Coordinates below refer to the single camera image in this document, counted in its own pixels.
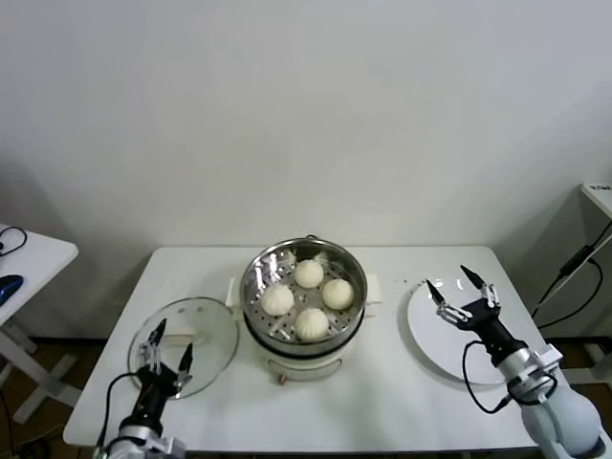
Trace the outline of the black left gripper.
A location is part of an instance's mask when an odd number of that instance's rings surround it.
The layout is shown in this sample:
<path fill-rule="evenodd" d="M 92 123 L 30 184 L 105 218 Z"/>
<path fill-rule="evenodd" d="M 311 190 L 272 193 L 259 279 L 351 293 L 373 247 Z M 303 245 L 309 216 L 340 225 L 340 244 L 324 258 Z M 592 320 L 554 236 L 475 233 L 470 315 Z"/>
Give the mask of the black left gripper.
<path fill-rule="evenodd" d="M 167 401 L 177 394 L 177 387 L 184 387 L 192 379 L 192 343 L 186 347 L 176 373 L 162 363 L 159 345 L 165 327 L 164 318 L 139 345 L 140 369 L 136 375 L 141 389 L 131 413 L 138 424 L 159 424 Z"/>

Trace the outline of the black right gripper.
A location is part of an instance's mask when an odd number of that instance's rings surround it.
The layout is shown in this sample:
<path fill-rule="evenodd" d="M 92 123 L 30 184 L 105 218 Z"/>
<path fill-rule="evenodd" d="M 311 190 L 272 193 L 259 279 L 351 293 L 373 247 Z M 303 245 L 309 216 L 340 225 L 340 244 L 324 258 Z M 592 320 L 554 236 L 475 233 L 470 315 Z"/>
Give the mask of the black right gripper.
<path fill-rule="evenodd" d="M 451 306 L 438 289 L 427 279 L 426 286 L 436 305 L 436 314 L 450 324 L 461 323 L 461 329 L 475 333 L 491 357 L 508 357 L 524 348 L 499 319 L 500 305 L 496 289 L 478 273 L 461 265 L 462 272 L 483 298 L 473 301 L 461 310 Z"/>

